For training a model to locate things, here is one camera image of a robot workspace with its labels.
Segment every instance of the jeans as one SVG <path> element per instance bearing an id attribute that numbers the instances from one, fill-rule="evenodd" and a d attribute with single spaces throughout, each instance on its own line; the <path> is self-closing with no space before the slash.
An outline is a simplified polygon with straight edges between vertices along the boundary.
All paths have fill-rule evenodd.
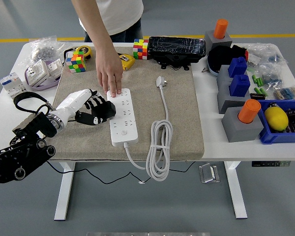
<path id="1" fill-rule="evenodd" d="M 90 39 L 87 32 L 85 36 L 84 42 L 91 43 L 92 40 Z M 142 31 L 141 31 L 141 19 L 139 19 L 133 26 L 126 29 L 123 32 L 110 35 L 112 42 L 114 43 L 133 43 L 134 39 L 143 39 Z"/>

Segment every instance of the person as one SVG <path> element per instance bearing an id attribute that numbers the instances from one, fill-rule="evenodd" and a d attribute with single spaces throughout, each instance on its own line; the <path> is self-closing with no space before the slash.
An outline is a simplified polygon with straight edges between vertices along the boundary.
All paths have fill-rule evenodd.
<path id="1" fill-rule="evenodd" d="M 134 42 L 141 32 L 142 0 L 71 0 L 96 51 L 98 83 L 112 97 L 121 93 L 122 63 L 113 42 Z"/>

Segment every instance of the blue plastic crate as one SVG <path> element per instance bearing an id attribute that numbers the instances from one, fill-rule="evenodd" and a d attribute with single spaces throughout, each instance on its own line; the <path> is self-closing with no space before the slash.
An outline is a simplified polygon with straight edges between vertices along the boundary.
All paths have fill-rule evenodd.
<path id="1" fill-rule="evenodd" d="M 295 133 L 271 133 L 264 114 L 271 102 L 275 102 L 284 111 L 289 108 L 295 109 L 295 100 L 259 100 L 259 102 L 261 109 L 258 115 L 264 125 L 264 129 L 260 132 L 260 141 L 263 144 L 295 143 Z"/>

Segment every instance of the gray floor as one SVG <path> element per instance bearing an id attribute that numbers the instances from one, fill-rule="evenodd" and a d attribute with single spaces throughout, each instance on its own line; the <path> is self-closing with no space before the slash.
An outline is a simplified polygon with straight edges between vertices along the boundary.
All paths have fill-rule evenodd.
<path id="1" fill-rule="evenodd" d="M 295 33 L 295 0 L 144 0 L 144 35 L 199 35 L 229 20 L 229 34 Z M 0 0 L 0 39 L 83 37 L 70 1 Z M 276 44 L 295 77 L 295 38 L 234 38 Z M 25 43 L 0 43 L 0 78 L 11 71 Z M 190 163 L 172 163 L 185 170 Z M 221 182 L 201 184 L 195 163 L 165 182 L 138 184 L 127 177 L 103 185 L 76 173 L 66 221 L 53 221 L 61 175 L 47 164 L 20 182 L 0 185 L 0 235 L 85 236 L 87 232 L 210 232 L 212 236 L 295 235 L 295 162 L 286 168 L 237 168 L 248 219 L 236 220 L 223 163 Z M 129 171 L 130 163 L 79 163 L 104 181 Z"/>

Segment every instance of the robotic arm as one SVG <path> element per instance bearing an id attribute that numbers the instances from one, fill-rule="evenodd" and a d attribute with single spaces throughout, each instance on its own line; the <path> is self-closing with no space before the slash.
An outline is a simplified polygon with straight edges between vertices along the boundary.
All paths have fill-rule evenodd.
<path id="1" fill-rule="evenodd" d="M 19 101 L 30 97 L 43 100 L 46 103 L 43 106 L 48 108 L 47 113 L 39 112 L 40 108 L 35 112 L 17 105 Z M 113 103 L 105 101 L 100 93 L 90 89 L 71 93 L 56 109 L 33 92 L 19 94 L 15 97 L 14 103 L 19 110 L 32 114 L 13 129 L 16 136 L 11 140 L 10 146 L 0 150 L 0 183 L 24 179 L 55 155 L 55 147 L 47 145 L 46 141 L 37 134 L 39 131 L 46 137 L 52 138 L 65 129 L 71 118 L 75 118 L 78 123 L 97 125 L 116 114 Z M 91 110 L 91 114 L 79 111 L 83 105 Z"/>

